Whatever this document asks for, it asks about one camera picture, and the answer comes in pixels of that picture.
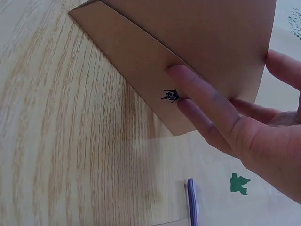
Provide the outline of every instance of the wooden table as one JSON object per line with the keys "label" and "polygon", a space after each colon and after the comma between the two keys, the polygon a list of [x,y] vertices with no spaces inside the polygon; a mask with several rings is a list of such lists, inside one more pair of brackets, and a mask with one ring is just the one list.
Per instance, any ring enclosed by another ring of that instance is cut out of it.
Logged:
{"label": "wooden table", "polygon": [[172,137],[72,21],[82,2],[0,0],[0,225],[186,218],[189,135]]}

